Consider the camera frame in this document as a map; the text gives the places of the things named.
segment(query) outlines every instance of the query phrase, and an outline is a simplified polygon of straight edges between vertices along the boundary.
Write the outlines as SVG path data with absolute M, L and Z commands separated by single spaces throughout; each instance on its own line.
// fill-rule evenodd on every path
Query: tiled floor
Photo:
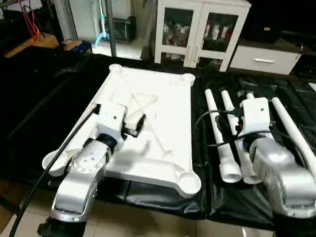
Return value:
M 132 43 L 116 43 L 117 57 L 140 60 L 144 39 L 139 37 Z M 109 42 L 100 42 L 97 48 L 92 47 L 93 53 L 111 56 Z
M 53 193 L 40 190 L 27 208 L 16 237 L 38 237 L 45 222 Z M 15 216 L 0 237 L 8 237 Z M 192 221 L 140 208 L 97 201 L 84 237 L 271 237 L 272 233 L 211 221 Z

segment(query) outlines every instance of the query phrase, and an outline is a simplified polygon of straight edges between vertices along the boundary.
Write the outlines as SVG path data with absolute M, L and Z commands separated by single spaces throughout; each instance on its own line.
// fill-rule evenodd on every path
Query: black cable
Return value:
M 32 190 L 30 191 L 29 195 L 27 196 L 27 198 L 25 199 L 20 212 L 16 215 L 16 219 L 13 223 L 12 229 L 10 231 L 10 235 L 9 237 L 14 237 L 17 228 L 19 226 L 19 223 L 22 219 L 22 216 L 27 208 L 27 206 L 29 205 L 37 187 L 39 186 L 40 182 L 42 181 L 42 179 L 45 177 L 45 175 L 49 172 L 49 170 L 51 169 L 51 167 L 54 165 L 54 163 L 57 161 L 57 159 L 59 158 L 59 156 L 61 155 L 61 153 L 63 152 L 63 150 L 66 148 L 66 146 L 69 144 L 69 142 L 72 140 L 72 138 L 76 135 L 76 133 L 79 131 L 79 129 L 84 125 L 84 123 L 89 119 L 89 117 L 95 113 L 95 111 L 98 109 L 98 106 L 96 106 L 93 110 L 91 110 L 91 112 L 83 119 L 83 121 L 81 123 L 78 124 L 78 126 L 74 129 L 74 131 L 69 135 L 69 137 L 66 139 L 66 141 L 63 143 L 63 145 L 59 148 L 58 152 L 56 153 L 56 155 L 54 156 L 54 158 L 51 160 L 51 162 L 48 164 L 48 166 L 46 167 L 46 169 L 44 170 L 44 172 L 41 174 L 41 176 L 39 177 L 39 179 L 36 181 L 36 183 L 33 185 Z
M 65 178 L 66 175 L 68 174 L 68 168 L 69 168 L 69 165 L 70 165 L 72 159 L 73 159 L 73 157 L 71 157 L 71 158 L 69 159 L 69 161 L 67 161 L 67 164 L 66 164 L 65 169 L 64 169 L 64 174 L 63 174 L 63 177 L 64 177 L 64 178 Z
M 205 113 L 203 113 L 195 122 L 194 124 L 194 139 L 195 141 L 201 145 L 201 146 L 207 146 L 207 147 L 219 147 L 219 146 L 222 146 L 224 144 L 228 144 L 228 143 L 231 143 L 231 142 L 234 142 L 238 139 L 241 139 L 241 138 L 244 138 L 248 135 L 253 135 L 253 134 L 258 134 L 258 133 L 271 133 L 270 130 L 260 130 L 260 131 L 254 131 L 254 132 L 249 132 L 249 133 L 246 133 L 246 134 L 243 134 L 241 136 L 238 136 L 238 133 L 236 135 L 232 135 L 232 139 L 227 141 L 227 142 L 222 142 L 222 143 L 218 143 L 218 144 L 201 144 L 198 142 L 197 138 L 196 138 L 196 129 L 198 127 L 198 123 L 201 121 L 201 119 L 203 117 L 205 117 L 206 115 L 208 114 L 211 114 L 211 113 L 223 113 L 223 114 L 232 114 L 232 115 L 238 115 L 239 114 L 239 111 L 236 111 L 236 110 L 232 110 L 232 111 L 226 111 L 226 110 L 210 110 L 210 111 L 207 111 Z M 302 161 L 302 164 L 303 166 L 307 167 L 306 166 L 306 162 L 304 161 L 303 159 L 303 154 L 301 152 L 301 150 L 299 149 L 299 146 L 296 144 L 296 142 L 293 140 L 292 137 L 290 137 L 289 135 L 285 134 L 285 133 L 282 133 L 282 132 L 279 132 L 278 133 L 280 136 L 288 139 L 297 149 L 296 149 L 296 152 L 298 153 L 299 157 L 300 157 L 300 160 Z

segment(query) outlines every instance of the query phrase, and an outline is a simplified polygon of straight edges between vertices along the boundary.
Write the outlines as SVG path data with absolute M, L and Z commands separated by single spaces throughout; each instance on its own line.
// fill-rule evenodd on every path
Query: white tube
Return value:
M 222 91 L 222 98 L 225 105 L 225 110 L 233 110 L 234 106 L 226 90 Z M 234 115 L 227 115 L 228 121 L 231 127 L 233 135 L 237 134 L 235 127 L 238 125 L 238 118 Z M 258 178 L 257 174 L 253 170 L 253 164 L 250 160 L 249 153 L 244 149 L 242 145 L 243 139 L 238 139 L 235 141 L 237 153 L 240 160 L 240 169 L 242 173 L 242 179 L 247 184 L 258 184 L 261 180 Z
M 279 100 L 275 97 L 272 99 L 272 103 L 276 109 L 278 116 L 280 117 L 288 135 L 295 141 L 298 146 L 298 149 L 302 153 L 304 160 L 307 163 L 308 169 L 312 173 L 314 179 L 316 180 L 316 157 L 312 152 L 310 146 L 307 144 L 306 140 L 302 136 L 300 130 L 293 122 L 291 116 L 286 111 L 285 107 Z
M 106 32 L 105 32 L 105 20 L 104 20 L 104 14 L 103 14 L 103 8 L 102 8 L 102 0 L 99 0 L 99 4 L 100 4 L 100 18 L 101 18 L 101 28 L 102 28 L 102 33 L 103 33 L 103 37 L 106 36 Z
M 208 109 L 217 110 L 217 106 L 212 95 L 212 91 L 210 89 L 207 89 L 205 91 L 205 96 Z M 218 129 L 215 121 L 215 118 L 218 115 L 218 113 L 210 114 L 216 144 L 223 142 L 222 133 Z M 241 180 L 240 168 L 234 159 L 231 146 L 229 144 L 224 144 L 222 146 L 217 147 L 217 151 L 221 162 L 219 165 L 219 170 L 221 173 L 222 180 L 226 183 L 236 183 L 239 180 Z
M 252 93 L 248 93 L 247 94 L 247 99 L 254 99 L 255 97 L 253 96 L 253 94 Z

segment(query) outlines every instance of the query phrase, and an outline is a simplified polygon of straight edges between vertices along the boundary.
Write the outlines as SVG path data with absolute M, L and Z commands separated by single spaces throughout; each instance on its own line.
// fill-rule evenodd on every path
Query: black cloth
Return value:
M 4 153 L 0 177 L 33 183 L 42 173 L 41 160 L 57 149 L 75 125 L 92 97 L 109 73 L 113 63 L 126 67 L 161 72 L 192 73 L 197 78 L 191 90 L 192 129 L 196 119 L 205 111 L 206 88 L 211 88 L 218 109 L 223 109 L 220 91 L 228 90 L 234 105 L 246 93 L 272 99 L 277 96 L 311 146 L 316 148 L 316 93 L 306 82 L 273 77 L 249 76 L 237 73 L 201 72 L 191 68 L 163 67 L 143 61 L 111 58 L 103 55 L 82 55 L 52 49 L 31 47 L 10 59 L 1 59 L 4 71 L 1 101 L 2 140 Z M 287 145 L 277 133 L 285 132 L 275 111 L 272 133 Z M 214 143 L 210 119 L 206 117 L 192 137 L 193 168 L 200 177 L 201 191 L 185 199 L 174 189 L 149 184 L 107 178 L 98 189 L 101 200 L 124 203 L 157 210 L 190 219 L 210 219 L 219 222 L 274 229 L 271 208 L 261 194 L 260 185 L 242 181 L 224 183 L 219 175 L 216 149 L 199 143 Z M 232 146 L 236 161 L 235 147 Z M 50 177 L 43 182 L 46 189 Z

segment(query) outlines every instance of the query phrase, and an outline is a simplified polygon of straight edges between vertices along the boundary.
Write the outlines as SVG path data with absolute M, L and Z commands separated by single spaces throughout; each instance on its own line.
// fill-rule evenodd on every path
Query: bottle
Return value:
M 212 32 L 212 39 L 213 40 L 217 40 L 218 33 L 219 33 L 219 25 L 215 25 L 213 28 L 213 32 Z
M 228 26 L 224 26 L 223 27 L 223 31 L 222 31 L 222 34 L 221 34 L 221 38 L 222 39 L 225 39 L 225 37 L 226 37 L 226 33 L 227 33 L 227 31 L 228 31 Z

